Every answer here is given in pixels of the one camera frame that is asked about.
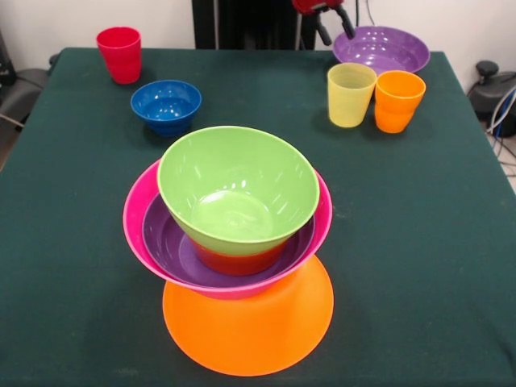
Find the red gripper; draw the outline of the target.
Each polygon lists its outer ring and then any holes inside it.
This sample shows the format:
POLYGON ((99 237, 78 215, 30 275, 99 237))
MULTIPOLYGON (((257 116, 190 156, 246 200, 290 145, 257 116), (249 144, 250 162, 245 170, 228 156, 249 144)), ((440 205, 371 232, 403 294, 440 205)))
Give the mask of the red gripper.
MULTIPOLYGON (((341 6, 343 4, 343 0, 293 0, 292 4, 297 12, 302 15, 315 15, 319 12, 325 12, 329 9, 336 9, 336 13, 341 18, 346 37, 349 39, 355 38, 356 32, 352 21, 350 20, 345 9, 341 6)), ((317 14, 315 22, 316 30, 323 44, 331 45, 331 37, 322 23, 320 14, 317 14)))

